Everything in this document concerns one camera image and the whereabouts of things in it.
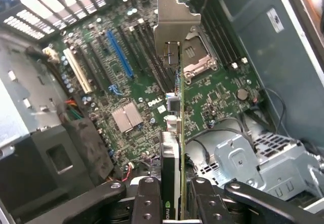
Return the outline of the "blue expansion slot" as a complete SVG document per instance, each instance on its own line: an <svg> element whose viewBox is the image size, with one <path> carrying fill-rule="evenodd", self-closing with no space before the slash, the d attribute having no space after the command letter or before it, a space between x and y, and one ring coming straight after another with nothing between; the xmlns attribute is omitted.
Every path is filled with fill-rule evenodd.
<svg viewBox="0 0 324 224"><path fill-rule="evenodd" d="M131 66L129 65L129 62L126 58L126 56L124 55L121 47L118 45L118 42L115 38L115 36L113 35L112 31L111 30L108 30L107 33L106 33L106 36L108 38L108 40L110 41L112 47L114 48L119 60L121 61L121 64L126 72L126 75L129 77L129 78L133 78L134 77L134 73L132 71L132 68Z"/></svg>

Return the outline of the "black plastic air duct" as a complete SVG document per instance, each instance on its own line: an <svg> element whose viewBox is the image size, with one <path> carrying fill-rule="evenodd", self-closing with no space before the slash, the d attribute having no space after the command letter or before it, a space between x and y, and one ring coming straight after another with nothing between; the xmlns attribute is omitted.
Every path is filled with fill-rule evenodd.
<svg viewBox="0 0 324 224"><path fill-rule="evenodd" d="M101 185L114 169L89 119L35 132L0 160L0 200L17 224Z"/></svg>

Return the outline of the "empty black RAM slot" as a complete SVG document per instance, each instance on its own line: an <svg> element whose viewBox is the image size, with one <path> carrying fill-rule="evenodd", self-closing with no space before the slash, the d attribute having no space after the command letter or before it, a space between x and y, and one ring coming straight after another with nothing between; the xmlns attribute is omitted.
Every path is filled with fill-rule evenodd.
<svg viewBox="0 0 324 224"><path fill-rule="evenodd" d="M213 11L213 22L225 46L226 53L229 56L227 61L230 63L238 63L240 51L237 47L237 39L219 1L213 0L211 8Z"/></svg>
<svg viewBox="0 0 324 224"><path fill-rule="evenodd" d="M218 34L218 30L216 29L215 24L212 21L211 15L209 13L209 9L207 7L208 1L209 0L204 0L201 8L201 14L205 22L204 26L207 29L208 36L211 39L211 42L217 52L217 55L223 67L228 69L229 68L229 64L227 61L228 56L226 54L226 50L224 50L224 44L222 43L222 39Z"/></svg>
<svg viewBox="0 0 324 224"><path fill-rule="evenodd" d="M205 19L209 24L209 33L212 36L216 51L223 65L229 69L237 69L237 54L232 46L228 33L222 26L222 19L217 13L214 0L208 0L206 5Z"/></svg>

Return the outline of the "silver metal disk bay cage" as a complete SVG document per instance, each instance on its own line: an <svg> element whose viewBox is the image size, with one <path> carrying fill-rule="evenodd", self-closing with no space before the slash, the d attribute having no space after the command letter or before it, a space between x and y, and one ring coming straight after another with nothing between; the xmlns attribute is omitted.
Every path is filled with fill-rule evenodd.
<svg viewBox="0 0 324 224"><path fill-rule="evenodd" d="M240 131L229 132L234 136L217 139L213 154L203 150L205 163L197 167L199 177L220 188L237 180L284 201L308 192L317 200L305 210L324 211L324 158L308 149L310 142L269 132L251 140Z"/></svg>

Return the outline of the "white PCI expansion slot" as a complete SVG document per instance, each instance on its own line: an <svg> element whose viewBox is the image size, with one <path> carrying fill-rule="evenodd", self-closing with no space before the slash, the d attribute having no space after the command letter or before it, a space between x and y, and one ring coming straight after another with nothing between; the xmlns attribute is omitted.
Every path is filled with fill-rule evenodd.
<svg viewBox="0 0 324 224"><path fill-rule="evenodd" d="M65 49L63 50L63 54L66 57L66 60L69 62L84 93L86 94L92 93L93 92L92 87L88 82L88 79L85 76L84 72L82 71L81 66L78 64L77 60L75 59L75 56L72 53L72 51L70 49Z"/></svg>

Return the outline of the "silver chipset heatsink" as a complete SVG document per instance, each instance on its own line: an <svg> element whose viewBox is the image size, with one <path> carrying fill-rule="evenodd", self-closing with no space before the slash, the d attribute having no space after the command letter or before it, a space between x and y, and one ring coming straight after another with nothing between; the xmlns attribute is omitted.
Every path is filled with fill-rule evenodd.
<svg viewBox="0 0 324 224"><path fill-rule="evenodd" d="M143 123L143 119L134 102L117 108L111 114L121 133L128 132L135 126Z"/></svg>

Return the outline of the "long black expansion slot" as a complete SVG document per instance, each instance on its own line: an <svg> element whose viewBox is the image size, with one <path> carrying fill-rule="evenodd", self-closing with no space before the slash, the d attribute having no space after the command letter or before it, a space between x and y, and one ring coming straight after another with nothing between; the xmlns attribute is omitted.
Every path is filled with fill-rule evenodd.
<svg viewBox="0 0 324 224"><path fill-rule="evenodd" d="M113 83L112 83L111 77L108 74L108 72L106 71L105 66L104 66L103 62L101 61L97 50L95 49L95 47L93 46L93 44L91 42L86 42L86 44L90 48L91 52L94 54L95 60L98 63L99 68L104 73L104 76L106 77L107 81L109 82L109 85L112 86Z"/></svg>
<svg viewBox="0 0 324 224"><path fill-rule="evenodd" d="M75 46L75 50L78 53L78 56L83 61L83 63L85 64L86 71L90 74L93 84L97 87L97 90L102 91L103 90L102 83L97 78L95 70L92 68L88 58L85 56L84 50L79 45Z"/></svg>
<svg viewBox="0 0 324 224"><path fill-rule="evenodd" d="M125 44L125 46L127 47L127 49L129 50L130 56L132 57L132 59L135 61L137 67L139 68L139 71L142 73L143 72L143 68L140 64L140 61L138 59L137 53L135 52L135 50L132 48L130 42L128 41L125 32L123 31L121 26L117 27L117 30Z"/></svg>

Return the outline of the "metal CPU socket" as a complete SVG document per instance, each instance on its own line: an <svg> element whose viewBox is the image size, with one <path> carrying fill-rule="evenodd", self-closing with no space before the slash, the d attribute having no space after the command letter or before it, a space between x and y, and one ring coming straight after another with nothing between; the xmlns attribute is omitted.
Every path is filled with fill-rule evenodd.
<svg viewBox="0 0 324 224"><path fill-rule="evenodd" d="M216 54L212 51L200 27L193 26L190 29L182 48L183 72L187 85L190 85L195 77L207 70L218 70Z"/></svg>

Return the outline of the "white power connector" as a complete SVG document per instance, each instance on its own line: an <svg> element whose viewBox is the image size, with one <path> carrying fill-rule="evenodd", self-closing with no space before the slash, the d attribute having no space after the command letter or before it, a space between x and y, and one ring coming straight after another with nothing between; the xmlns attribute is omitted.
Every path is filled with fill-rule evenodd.
<svg viewBox="0 0 324 224"><path fill-rule="evenodd" d="M42 52L48 57L49 62L60 63L58 52L56 52L53 48L45 47L42 49Z"/></svg>

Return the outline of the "silver coin battery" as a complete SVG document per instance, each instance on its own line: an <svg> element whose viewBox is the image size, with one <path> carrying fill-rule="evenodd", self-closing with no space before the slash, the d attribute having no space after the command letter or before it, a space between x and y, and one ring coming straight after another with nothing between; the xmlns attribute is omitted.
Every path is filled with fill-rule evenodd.
<svg viewBox="0 0 324 224"><path fill-rule="evenodd" d="M236 92L236 97L240 101L246 101L249 98L249 92L244 88L240 88Z"/></svg>

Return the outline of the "grey power supply unit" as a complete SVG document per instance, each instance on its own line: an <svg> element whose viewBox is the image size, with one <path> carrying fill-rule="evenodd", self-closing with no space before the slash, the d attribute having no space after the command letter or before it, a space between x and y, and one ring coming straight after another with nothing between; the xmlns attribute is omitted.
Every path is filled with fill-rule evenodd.
<svg viewBox="0 0 324 224"><path fill-rule="evenodd" d="M19 139L61 123L57 105L66 94L42 62L25 54L28 45L0 33L0 158Z"/></svg>

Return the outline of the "green motherboard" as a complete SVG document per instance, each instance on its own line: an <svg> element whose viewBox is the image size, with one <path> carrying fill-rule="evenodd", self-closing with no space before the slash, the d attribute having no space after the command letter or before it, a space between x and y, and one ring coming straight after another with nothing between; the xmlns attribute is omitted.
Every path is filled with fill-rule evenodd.
<svg viewBox="0 0 324 224"><path fill-rule="evenodd" d="M60 63L52 63L55 74L61 76L61 84L69 98L58 105L62 124L80 119L93 122L108 149L114 169L106 178L112 180L129 173L148 172L150 159L158 154L158 135L166 128L167 96L175 88L175 71L167 68L154 47L153 28L157 24L157 0L52 0L58 8L76 9L80 20L69 14L61 26L60 34L49 47L58 52ZM204 0L181 0L194 11L201 11ZM223 120L237 121L243 112L262 100L259 82L249 65L242 45L237 39L240 59L237 69L223 67L202 21L200 27L208 44L218 59L218 70L207 70L185 86L185 137L213 128ZM137 53L143 72L139 71L130 56L117 27L121 26L132 48ZM106 33L111 30L134 73L129 78ZM106 71L111 77L109 85L99 68L94 54L87 46L91 42L97 50ZM79 45L88 58L103 90L97 90L85 64L78 56ZM93 92L86 94L80 86L63 50L70 49L90 83ZM246 101L236 97L238 89L249 92ZM134 102L143 123L128 132L121 133L112 117L117 108Z"/></svg>

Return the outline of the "black open PC case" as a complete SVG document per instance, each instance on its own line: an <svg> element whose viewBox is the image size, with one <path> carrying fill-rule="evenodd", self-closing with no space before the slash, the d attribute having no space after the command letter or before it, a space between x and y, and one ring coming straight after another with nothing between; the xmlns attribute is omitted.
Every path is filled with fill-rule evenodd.
<svg viewBox="0 0 324 224"><path fill-rule="evenodd" d="M256 75L262 100L237 121L223 120L192 138L185 137L185 179L187 170L199 177L197 167L205 163L203 150L213 154L217 139L225 141L234 136L229 129L240 131L251 140L268 132L305 139L311 144L308 149L324 158L324 0L218 1ZM58 8L52 0L0 0L0 33L29 43L25 54L42 62L58 80L66 94L61 103L69 98L69 93L42 49L60 34L60 26L69 14L80 20L76 9ZM159 132L155 157L160 157L160 134L165 130ZM131 172L127 177L106 179L104 183L137 184L141 177L151 175L153 158L148 172ZM199 219L189 217L187 183L184 200L183 219L171 224L201 224ZM302 192L286 202L305 210L316 200ZM17 224L1 200L0 224Z"/></svg>

